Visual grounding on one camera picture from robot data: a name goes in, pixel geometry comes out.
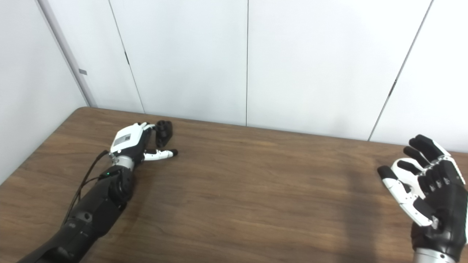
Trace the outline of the white and black left hand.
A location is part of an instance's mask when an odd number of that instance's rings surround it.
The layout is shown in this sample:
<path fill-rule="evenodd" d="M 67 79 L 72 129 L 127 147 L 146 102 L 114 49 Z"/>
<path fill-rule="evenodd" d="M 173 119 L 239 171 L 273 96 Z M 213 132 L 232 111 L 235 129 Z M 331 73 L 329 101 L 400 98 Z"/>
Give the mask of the white and black left hand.
<path fill-rule="evenodd" d="M 156 124 L 134 123 L 127 126 L 117 132 L 110 147 L 112 163 L 130 168 L 144 161 L 177 156 L 176 149 L 163 149 L 172 135 L 173 126 L 170 121 L 161 120 Z"/>

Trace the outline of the white and black right hand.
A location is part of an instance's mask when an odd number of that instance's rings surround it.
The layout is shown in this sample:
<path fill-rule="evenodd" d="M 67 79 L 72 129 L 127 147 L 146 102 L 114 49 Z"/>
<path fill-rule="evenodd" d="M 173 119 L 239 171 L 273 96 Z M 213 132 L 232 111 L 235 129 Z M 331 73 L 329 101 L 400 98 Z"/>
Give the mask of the white and black right hand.
<path fill-rule="evenodd" d="M 466 181 L 451 153 L 421 134 L 377 173 L 413 221 L 414 263 L 458 263 L 467 246 Z"/>

